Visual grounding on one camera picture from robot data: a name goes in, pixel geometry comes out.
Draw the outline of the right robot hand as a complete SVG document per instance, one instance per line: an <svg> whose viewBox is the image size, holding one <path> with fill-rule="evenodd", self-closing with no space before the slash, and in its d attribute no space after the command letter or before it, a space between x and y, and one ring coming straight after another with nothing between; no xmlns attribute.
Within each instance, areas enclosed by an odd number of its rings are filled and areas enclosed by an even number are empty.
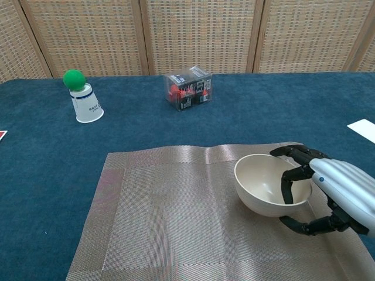
<svg viewBox="0 0 375 281"><path fill-rule="evenodd" d="M284 203L294 202L292 185L311 179L326 195L330 216L299 222L289 216L280 221L293 232L315 236L351 228L357 234L375 238L375 178L357 166L329 157L304 145L286 145L270 151L274 157L291 157L298 167L281 176Z"/></svg>

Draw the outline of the white bowl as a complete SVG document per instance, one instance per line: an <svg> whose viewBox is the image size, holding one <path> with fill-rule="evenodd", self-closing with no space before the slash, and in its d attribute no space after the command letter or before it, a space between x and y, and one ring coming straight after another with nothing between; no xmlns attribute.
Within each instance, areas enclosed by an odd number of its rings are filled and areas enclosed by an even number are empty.
<svg viewBox="0 0 375 281"><path fill-rule="evenodd" d="M285 204L281 191L282 174L296 167L296 164L288 160L271 155L244 156L234 167L236 192L246 207L259 215L291 215L299 211L312 194L309 180L298 181L291 187L294 202Z"/></svg>

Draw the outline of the brown woven placemat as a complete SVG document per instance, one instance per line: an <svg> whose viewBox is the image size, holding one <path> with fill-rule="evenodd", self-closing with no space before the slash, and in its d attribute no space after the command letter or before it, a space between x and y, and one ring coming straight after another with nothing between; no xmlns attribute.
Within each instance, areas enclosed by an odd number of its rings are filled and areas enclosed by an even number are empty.
<svg viewBox="0 0 375 281"><path fill-rule="evenodd" d="M241 202L236 162L274 148L109 153L66 281L375 281L354 231L299 235Z"/></svg>

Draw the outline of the clear plastic box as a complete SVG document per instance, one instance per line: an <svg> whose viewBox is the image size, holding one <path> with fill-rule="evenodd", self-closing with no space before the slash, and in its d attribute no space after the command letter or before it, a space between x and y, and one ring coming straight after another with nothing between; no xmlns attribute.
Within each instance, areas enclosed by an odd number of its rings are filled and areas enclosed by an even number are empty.
<svg viewBox="0 0 375 281"><path fill-rule="evenodd" d="M199 65L165 74L163 79L165 98L178 111L212 100L213 75Z"/></svg>

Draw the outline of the woven folding screen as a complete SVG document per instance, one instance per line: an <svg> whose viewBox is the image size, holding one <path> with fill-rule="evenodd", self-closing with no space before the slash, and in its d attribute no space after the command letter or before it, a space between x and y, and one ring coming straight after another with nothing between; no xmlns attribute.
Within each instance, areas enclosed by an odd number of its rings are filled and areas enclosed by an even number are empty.
<svg viewBox="0 0 375 281"><path fill-rule="evenodd" d="M211 73L375 72L375 0L0 0L0 84Z"/></svg>

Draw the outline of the white paper cup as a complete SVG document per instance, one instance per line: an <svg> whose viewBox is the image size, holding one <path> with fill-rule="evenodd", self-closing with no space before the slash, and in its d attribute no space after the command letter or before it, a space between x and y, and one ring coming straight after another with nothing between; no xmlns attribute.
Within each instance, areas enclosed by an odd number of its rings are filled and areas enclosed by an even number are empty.
<svg viewBox="0 0 375 281"><path fill-rule="evenodd" d="M80 91L69 91L78 122L87 124L99 120L104 115L91 85L86 83Z"/></svg>

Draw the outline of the green ball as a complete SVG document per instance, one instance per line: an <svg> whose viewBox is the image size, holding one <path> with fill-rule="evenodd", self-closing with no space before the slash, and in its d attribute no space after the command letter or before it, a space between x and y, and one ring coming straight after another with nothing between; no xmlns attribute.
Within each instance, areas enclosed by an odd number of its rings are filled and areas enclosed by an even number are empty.
<svg viewBox="0 0 375 281"><path fill-rule="evenodd" d="M65 72L63 83L70 91L81 91L86 84L86 78L79 70L71 69Z"/></svg>

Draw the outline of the blue table cloth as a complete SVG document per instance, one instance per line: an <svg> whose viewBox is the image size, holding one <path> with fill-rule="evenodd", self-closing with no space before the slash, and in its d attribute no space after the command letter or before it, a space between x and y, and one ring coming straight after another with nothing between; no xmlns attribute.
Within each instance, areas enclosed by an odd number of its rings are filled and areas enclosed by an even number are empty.
<svg viewBox="0 0 375 281"><path fill-rule="evenodd" d="M64 280L105 158L160 146L294 141L375 177L375 73L218 74L212 101L177 111L161 76L90 78L104 108L76 121L60 79L0 84L0 280Z"/></svg>

